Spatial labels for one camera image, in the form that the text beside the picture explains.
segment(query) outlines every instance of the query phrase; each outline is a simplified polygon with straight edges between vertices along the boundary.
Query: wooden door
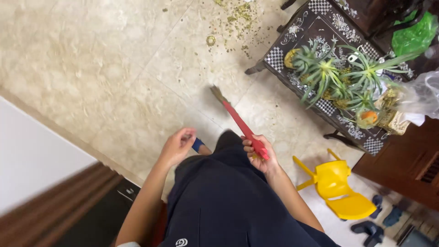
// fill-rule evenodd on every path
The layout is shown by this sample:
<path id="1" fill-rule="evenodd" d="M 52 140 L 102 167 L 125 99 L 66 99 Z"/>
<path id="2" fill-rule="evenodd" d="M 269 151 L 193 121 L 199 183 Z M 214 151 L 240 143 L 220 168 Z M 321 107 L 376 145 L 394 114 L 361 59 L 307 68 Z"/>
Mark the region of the wooden door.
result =
<path id="1" fill-rule="evenodd" d="M 373 157 L 365 154 L 352 171 L 439 211 L 439 120 L 426 117 L 402 136 L 390 136 Z"/>

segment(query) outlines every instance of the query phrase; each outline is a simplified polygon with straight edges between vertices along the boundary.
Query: person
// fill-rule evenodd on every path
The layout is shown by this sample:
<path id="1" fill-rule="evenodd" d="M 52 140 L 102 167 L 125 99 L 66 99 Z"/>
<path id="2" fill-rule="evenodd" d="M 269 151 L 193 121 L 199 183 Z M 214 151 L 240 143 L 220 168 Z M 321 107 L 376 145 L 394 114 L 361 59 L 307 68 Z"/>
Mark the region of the person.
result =
<path id="1" fill-rule="evenodd" d="M 150 237 L 172 166 L 168 221 L 160 247 L 172 246 L 338 246 L 301 198 L 277 162 L 271 143 L 256 157 L 252 142 L 228 130 L 212 153 L 182 128 L 166 141 L 117 236 L 116 246 L 140 246 Z M 193 147 L 200 153 L 184 159 Z"/>

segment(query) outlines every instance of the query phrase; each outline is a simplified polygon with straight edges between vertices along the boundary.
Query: marble floor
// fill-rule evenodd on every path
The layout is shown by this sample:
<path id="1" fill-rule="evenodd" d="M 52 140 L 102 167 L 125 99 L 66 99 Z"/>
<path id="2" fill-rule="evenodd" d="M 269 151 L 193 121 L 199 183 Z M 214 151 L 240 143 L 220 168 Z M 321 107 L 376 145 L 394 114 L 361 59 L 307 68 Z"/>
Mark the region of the marble floor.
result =
<path id="1" fill-rule="evenodd" d="M 275 76 L 243 73 L 304 0 L 286 11 L 282 2 L 0 0 L 0 93 L 138 184 L 178 128 L 197 128 L 211 149 L 224 129 L 240 133 L 213 84 L 273 143 L 295 184 L 307 177 L 292 155 L 313 168 L 330 159 L 329 147 L 352 167 L 362 152 L 323 139 L 334 129 Z M 375 193 L 354 174 L 349 183 Z M 172 184 L 170 173 L 164 197 Z M 331 238 L 361 246 L 353 222 L 338 220 L 312 187 L 300 193 Z"/>

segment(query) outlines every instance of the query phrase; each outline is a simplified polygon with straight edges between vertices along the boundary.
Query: white wall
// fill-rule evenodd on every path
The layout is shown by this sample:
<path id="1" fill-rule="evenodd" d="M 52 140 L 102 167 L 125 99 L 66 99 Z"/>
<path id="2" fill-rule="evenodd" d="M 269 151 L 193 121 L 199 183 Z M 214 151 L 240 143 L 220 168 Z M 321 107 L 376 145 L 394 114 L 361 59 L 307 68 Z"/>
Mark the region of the white wall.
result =
<path id="1" fill-rule="evenodd" d="M 0 97 L 0 215 L 95 162 Z"/>

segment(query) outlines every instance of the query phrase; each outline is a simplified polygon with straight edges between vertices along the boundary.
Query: green plastic bag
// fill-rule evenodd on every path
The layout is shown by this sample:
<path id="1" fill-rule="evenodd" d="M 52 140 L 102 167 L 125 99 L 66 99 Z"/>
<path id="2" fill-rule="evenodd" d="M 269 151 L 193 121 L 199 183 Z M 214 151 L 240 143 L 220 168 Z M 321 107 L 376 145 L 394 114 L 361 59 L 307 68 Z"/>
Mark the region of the green plastic bag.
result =
<path id="1" fill-rule="evenodd" d="M 407 16 L 403 22 L 413 20 L 416 11 Z M 426 12 L 420 22 L 406 29 L 393 33 L 392 47 L 396 56 L 401 56 L 420 49 L 426 50 L 436 34 L 438 18 Z"/>

